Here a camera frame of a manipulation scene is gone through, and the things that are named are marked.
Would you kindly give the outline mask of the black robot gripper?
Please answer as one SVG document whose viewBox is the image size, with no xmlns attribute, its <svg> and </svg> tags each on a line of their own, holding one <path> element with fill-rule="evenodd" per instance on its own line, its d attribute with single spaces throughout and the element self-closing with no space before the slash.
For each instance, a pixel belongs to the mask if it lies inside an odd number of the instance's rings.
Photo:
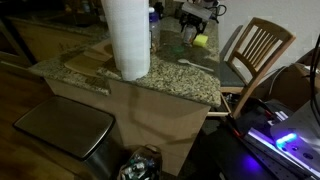
<svg viewBox="0 0 320 180">
<path fill-rule="evenodd" d="M 208 21 L 212 17 L 212 12 L 207 8 L 201 7 L 191 2 L 184 2 L 181 9 L 183 11 L 183 14 L 179 19 L 179 23 L 181 25 L 180 32 L 183 32 L 187 23 L 196 21 L 197 23 L 200 23 L 196 27 L 197 33 L 203 34 L 207 26 L 206 21 Z"/>
</svg>

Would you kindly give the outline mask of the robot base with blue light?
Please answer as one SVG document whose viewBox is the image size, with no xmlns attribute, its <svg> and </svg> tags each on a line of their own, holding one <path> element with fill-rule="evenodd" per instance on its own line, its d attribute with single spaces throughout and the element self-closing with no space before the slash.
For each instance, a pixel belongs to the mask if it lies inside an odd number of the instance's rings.
<svg viewBox="0 0 320 180">
<path fill-rule="evenodd" d="M 320 177 L 319 101 L 291 111 L 279 101 L 255 102 L 235 120 L 247 141 L 287 161 L 307 177 Z"/>
</svg>

